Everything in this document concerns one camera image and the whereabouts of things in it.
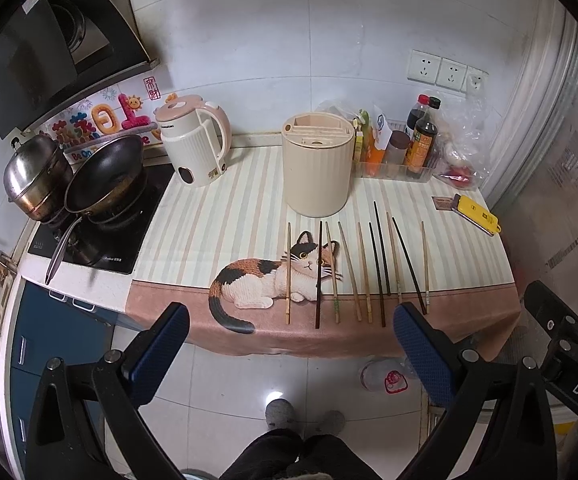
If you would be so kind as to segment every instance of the black pants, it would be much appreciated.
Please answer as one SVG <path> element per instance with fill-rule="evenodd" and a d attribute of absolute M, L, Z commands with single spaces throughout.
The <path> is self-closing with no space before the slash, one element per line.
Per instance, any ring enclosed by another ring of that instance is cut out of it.
<path fill-rule="evenodd" d="M 381 480 L 337 436 L 317 435 L 303 442 L 292 430 L 259 436 L 220 480 L 269 480 L 307 473 L 327 473 L 334 480 Z"/>

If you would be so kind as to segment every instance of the shoe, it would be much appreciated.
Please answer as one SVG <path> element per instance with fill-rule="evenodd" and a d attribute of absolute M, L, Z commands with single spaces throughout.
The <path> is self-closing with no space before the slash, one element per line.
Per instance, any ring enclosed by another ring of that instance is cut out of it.
<path fill-rule="evenodd" d="M 327 412 L 322 420 L 307 431 L 306 436 L 333 435 L 338 436 L 345 429 L 347 419 L 340 412 Z"/>
<path fill-rule="evenodd" d="M 298 431 L 298 420 L 291 402 L 285 399 L 275 399 L 265 408 L 267 427 L 271 430 Z"/>

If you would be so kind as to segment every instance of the cabinet handle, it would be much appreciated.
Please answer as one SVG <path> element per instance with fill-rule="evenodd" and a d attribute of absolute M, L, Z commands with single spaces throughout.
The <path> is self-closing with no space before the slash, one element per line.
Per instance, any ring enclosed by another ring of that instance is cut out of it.
<path fill-rule="evenodd" d="M 89 306 L 81 306 L 78 303 L 76 303 L 76 301 L 78 301 L 78 300 L 76 300 L 75 298 L 72 298 L 72 300 L 71 300 L 71 304 L 74 307 L 79 308 L 80 310 L 84 310 L 85 312 L 95 312 L 96 311 L 96 305 L 94 305 L 93 303 L 87 303 L 86 301 L 83 301 L 82 302 L 83 304 L 89 305 Z"/>
<path fill-rule="evenodd" d="M 22 443 L 26 444 L 26 427 L 24 426 L 24 420 L 18 417 L 20 421 L 20 437 L 22 438 Z"/>
<path fill-rule="evenodd" d="M 22 338 L 22 344 L 20 345 L 20 358 L 18 359 L 18 364 L 23 365 L 24 356 L 26 355 L 26 338 L 23 335 L 20 337 Z"/>
<path fill-rule="evenodd" d="M 53 298 L 54 300 L 62 301 L 63 303 L 67 303 L 67 296 L 65 294 L 59 294 L 57 292 L 53 292 L 53 290 L 49 291 L 49 297 Z"/>

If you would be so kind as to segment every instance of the black chopstick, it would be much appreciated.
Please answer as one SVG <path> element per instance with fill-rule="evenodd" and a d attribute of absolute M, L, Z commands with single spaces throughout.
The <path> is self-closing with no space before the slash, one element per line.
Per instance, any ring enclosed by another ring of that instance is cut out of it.
<path fill-rule="evenodd" d="M 378 263 L 378 250 L 375 248 L 375 239 L 373 238 L 373 227 L 369 222 L 369 232 L 371 233 L 371 244 L 373 245 L 373 259 L 375 260 L 375 271 L 378 273 L 378 294 L 380 294 L 380 323 L 384 327 L 387 322 L 384 319 L 384 296 L 383 296 L 383 280 L 380 278 L 380 263 Z"/>
<path fill-rule="evenodd" d="M 402 239 L 402 235 L 400 234 L 400 229 L 398 229 L 398 224 L 396 223 L 396 218 L 393 216 L 391 217 L 393 220 L 393 224 L 396 226 L 396 232 L 398 233 L 398 237 L 400 238 L 400 244 L 402 245 L 402 250 L 405 253 L 405 258 L 407 258 L 407 265 L 409 266 L 409 272 L 411 272 L 411 276 L 413 278 L 413 284 L 416 287 L 416 292 L 418 293 L 418 301 L 420 302 L 420 309 L 423 314 L 427 314 L 427 306 L 425 302 L 422 301 L 422 294 L 420 293 L 420 287 L 418 286 L 418 280 L 416 280 L 416 273 L 413 271 L 413 266 L 411 264 L 411 260 L 409 259 L 409 254 L 407 253 L 407 247 L 405 246 L 405 242 Z"/>
<path fill-rule="evenodd" d="M 322 221 L 318 234 L 318 277 L 316 278 L 316 328 L 320 328 L 320 301 L 322 301 Z"/>
<path fill-rule="evenodd" d="M 373 201 L 373 210 L 375 211 L 375 222 L 378 226 L 378 237 L 380 238 L 380 248 L 383 251 L 383 266 L 384 266 L 384 281 L 387 285 L 387 296 L 391 295 L 391 287 L 389 287 L 389 269 L 387 268 L 387 255 L 384 253 L 383 230 L 380 229 L 380 216 L 378 216 L 378 206 Z"/>

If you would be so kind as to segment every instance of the cat face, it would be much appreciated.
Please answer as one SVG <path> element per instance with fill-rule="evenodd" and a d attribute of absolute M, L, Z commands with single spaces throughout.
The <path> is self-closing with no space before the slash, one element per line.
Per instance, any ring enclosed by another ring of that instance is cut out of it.
<path fill-rule="evenodd" d="M 322 270 L 320 275 L 325 278 L 331 276 L 331 262 L 338 253 L 338 242 L 331 242 L 322 246 Z M 303 231 L 297 243 L 291 248 L 291 270 L 307 274 L 312 278 L 318 277 L 318 244 L 314 243 L 309 231 Z"/>

